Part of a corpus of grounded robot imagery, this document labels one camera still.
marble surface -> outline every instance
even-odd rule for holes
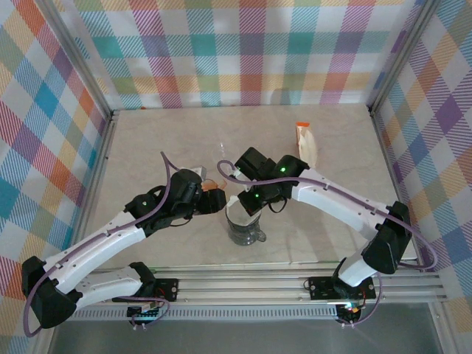
[[[112,219],[135,195],[165,183],[159,151],[179,167],[205,166],[207,178],[218,182],[222,178],[216,162],[235,162],[250,146],[275,161],[285,154],[298,156],[295,122],[300,120],[311,123],[320,173],[371,200],[395,201],[377,136],[363,105],[123,111],[88,231]],[[229,198],[240,187],[230,184],[225,191]],[[161,230],[127,248],[103,267],[124,267],[134,261],[147,266],[338,261],[365,243],[342,222],[294,201],[277,216],[264,209],[260,225],[267,241],[243,247],[229,239],[224,212],[194,217],[187,226]],[[405,258],[415,257],[410,245]]]

colorful plaid backdrop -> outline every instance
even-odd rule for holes
[[[0,353],[24,353],[21,263],[68,246],[105,127],[33,0],[0,0]]]
[[[442,1],[377,118],[412,221],[472,348],[472,1]]]
[[[366,102],[423,1],[55,3],[110,104],[134,109]]]

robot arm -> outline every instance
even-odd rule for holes
[[[158,297],[156,280],[143,263],[104,274],[89,274],[126,247],[167,228],[179,218],[217,212],[226,205],[223,190],[201,189],[202,178],[182,169],[170,179],[169,194],[161,209],[149,218],[164,195],[164,186],[136,196],[107,225],[84,240],[44,262],[31,257],[22,265],[23,292],[33,287],[47,272],[52,273],[39,285],[31,306],[42,328],[51,328],[69,318],[77,309],[119,296]]]
[[[393,274],[396,271],[412,235],[382,215],[392,215],[409,224],[408,208],[404,204],[395,202],[387,206],[370,201],[327,180],[293,156],[283,156],[275,163],[253,147],[235,166],[249,180],[279,178],[276,183],[253,185],[238,195],[250,215],[267,204],[291,198],[327,212],[367,239],[354,255],[342,260],[333,275],[333,283],[342,296],[356,293],[355,287],[376,272]]]

gray floor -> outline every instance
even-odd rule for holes
[[[49,354],[298,354],[441,353],[426,304],[381,305],[358,328],[334,321],[170,322],[146,332],[127,322],[68,322],[55,331]]]

